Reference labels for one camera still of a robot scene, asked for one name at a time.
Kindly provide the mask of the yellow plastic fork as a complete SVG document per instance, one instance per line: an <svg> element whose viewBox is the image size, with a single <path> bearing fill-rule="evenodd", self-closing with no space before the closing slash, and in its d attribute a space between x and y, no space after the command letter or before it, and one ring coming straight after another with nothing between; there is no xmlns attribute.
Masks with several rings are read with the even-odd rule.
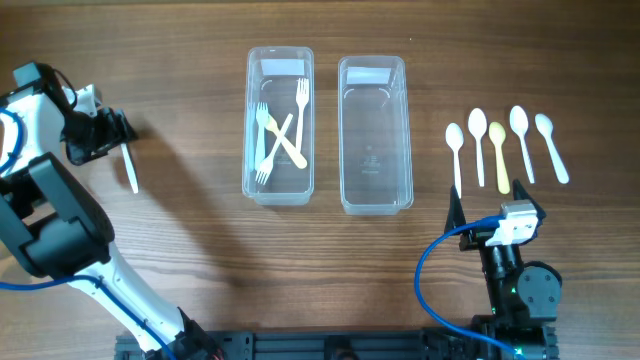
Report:
<svg viewBox="0 0 640 360"><path fill-rule="evenodd" d="M273 158L278 148L281 145L283 145L285 151L287 152L287 154L289 155L293 163L299 169L304 169L308 165L306 158L301 154L300 151L296 149L296 147L286 137L286 131L288 130L288 127L292 119L293 119L293 115L288 114L287 117L285 118L285 122L283 126L279 128L276 120L271 115L269 115L269 124L266 126L266 129L271 131L276 136L276 141L271 148L269 157Z"/></svg>

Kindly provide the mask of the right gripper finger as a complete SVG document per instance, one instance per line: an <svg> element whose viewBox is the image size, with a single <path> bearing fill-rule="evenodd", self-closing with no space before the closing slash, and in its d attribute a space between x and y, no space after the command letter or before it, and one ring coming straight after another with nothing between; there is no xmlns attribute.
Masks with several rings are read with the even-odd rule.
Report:
<svg viewBox="0 0 640 360"><path fill-rule="evenodd" d="M454 185L450 188L449 210L445 222L444 232L449 232L455 228L466 224L466 218L461 204L458 191Z"/></svg>
<svg viewBox="0 0 640 360"><path fill-rule="evenodd" d="M544 220L546 218L546 212L544 209L533 199L533 197L525 190L524 186L518 179L514 179L512 182L513 188L513 198L515 200L527 200L530 201L534 206L537 217L539 220Z"/></svg>

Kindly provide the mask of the curved white plastic fork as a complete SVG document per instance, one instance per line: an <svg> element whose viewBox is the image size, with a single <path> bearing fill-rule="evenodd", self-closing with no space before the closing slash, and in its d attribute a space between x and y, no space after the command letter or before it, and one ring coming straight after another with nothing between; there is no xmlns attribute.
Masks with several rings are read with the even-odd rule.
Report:
<svg viewBox="0 0 640 360"><path fill-rule="evenodd" d="M304 112L310 100L310 81L308 78L298 79L295 100L298 106L298 120L297 120L295 146L298 151L301 151L303 129L304 129Z"/></svg>

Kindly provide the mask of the thin white plastic fork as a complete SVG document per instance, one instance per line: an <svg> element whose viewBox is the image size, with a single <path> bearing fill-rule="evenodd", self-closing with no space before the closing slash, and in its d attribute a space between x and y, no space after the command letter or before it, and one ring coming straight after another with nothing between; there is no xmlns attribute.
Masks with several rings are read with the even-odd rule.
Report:
<svg viewBox="0 0 640 360"><path fill-rule="evenodd" d="M256 174L256 182L260 185L265 185L273 170L276 152L285 138L286 131L293 119L293 115L291 113L287 115L281 128L278 127L276 120L273 119L271 115L266 114L263 115L262 118L265 121L266 129L276 136L276 140L269 152L269 155L260 163Z"/></svg>

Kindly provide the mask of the wide white plastic fork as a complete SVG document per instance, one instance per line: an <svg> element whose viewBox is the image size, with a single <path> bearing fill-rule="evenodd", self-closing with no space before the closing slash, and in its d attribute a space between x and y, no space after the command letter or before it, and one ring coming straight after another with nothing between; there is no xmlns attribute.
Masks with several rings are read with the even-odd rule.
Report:
<svg viewBox="0 0 640 360"><path fill-rule="evenodd" d="M265 130L269 124L269 110L266 102L260 102L256 108L256 121L258 124L257 140L254 155L255 169L258 169L261 162L265 159Z"/></svg>

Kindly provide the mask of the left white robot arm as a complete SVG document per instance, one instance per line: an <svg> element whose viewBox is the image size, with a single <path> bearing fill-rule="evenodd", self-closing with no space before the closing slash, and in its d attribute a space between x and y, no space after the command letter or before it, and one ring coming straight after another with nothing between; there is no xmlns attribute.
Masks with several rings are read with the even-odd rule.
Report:
<svg viewBox="0 0 640 360"><path fill-rule="evenodd" d="M1 240L38 284L68 284L124 325L147 359L221 359L221 346L127 263L107 214L64 166L99 159L137 134L94 85L75 89L52 66L29 62L1 97Z"/></svg>

